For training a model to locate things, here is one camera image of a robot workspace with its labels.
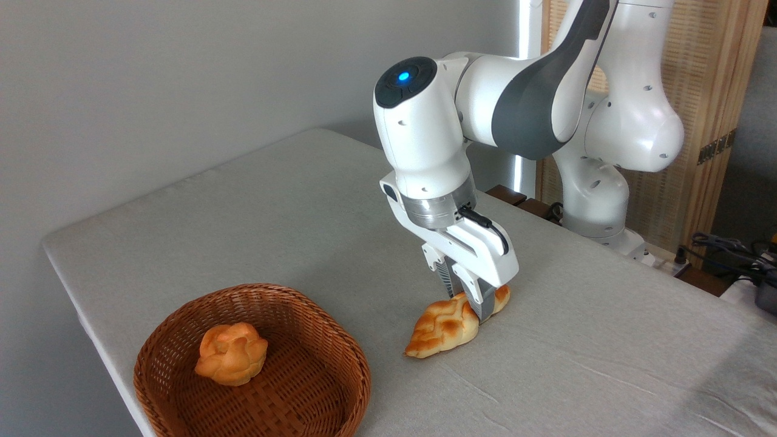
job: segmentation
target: gray wall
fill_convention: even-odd
[[[749,244],[777,232],[777,28],[764,27],[713,233]]]
[[[306,128],[374,145],[388,66],[513,54],[515,16],[505,1],[0,0],[0,435],[138,433],[43,236]]]

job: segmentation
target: pastry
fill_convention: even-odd
[[[200,343],[200,359],[194,372],[225,386],[240,386],[262,370],[267,340],[248,323],[218,325]]]
[[[510,288],[499,287],[494,292],[493,313],[500,312],[510,300]],[[480,320],[461,292],[453,299],[432,303],[413,328],[405,355],[426,358],[471,341],[478,334]]]

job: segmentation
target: brown woven basket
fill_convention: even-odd
[[[269,342],[262,372],[222,386],[194,372],[205,331],[251,323]],[[138,354],[135,391],[157,435],[320,435],[356,432],[370,371],[356,341],[288,287],[246,284],[182,306]]]

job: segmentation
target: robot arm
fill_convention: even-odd
[[[678,155],[683,126],[664,94],[661,55],[674,0],[621,0],[599,57],[609,94],[586,94],[580,128],[553,154],[565,228],[652,264],[625,227],[629,187],[616,169],[657,172]]]
[[[426,242],[430,269],[449,293],[464,289],[481,321],[518,264],[504,229],[474,211],[465,147],[477,141],[540,159],[568,142],[617,4],[573,1],[540,58],[410,58],[378,80],[375,122],[394,168],[381,189],[397,220]]]

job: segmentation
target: table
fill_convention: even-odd
[[[509,204],[507,308],[464,347],[402,356],[445,297],[378,189],[382,153],[315,129],[49,235],[44,247],[144,435],[138,350],[220,288],[305,293],[360,343],[359,435],[777,435],[777,327]]]
[[[741,279],[731,284],[720,298],[726,302],[738,305],[740,308],[746,309],[770,323],[777,324],[777,316],[768,313],[755,305],[755,296],[757,293],[758,287],[753,285],[750,281]]]

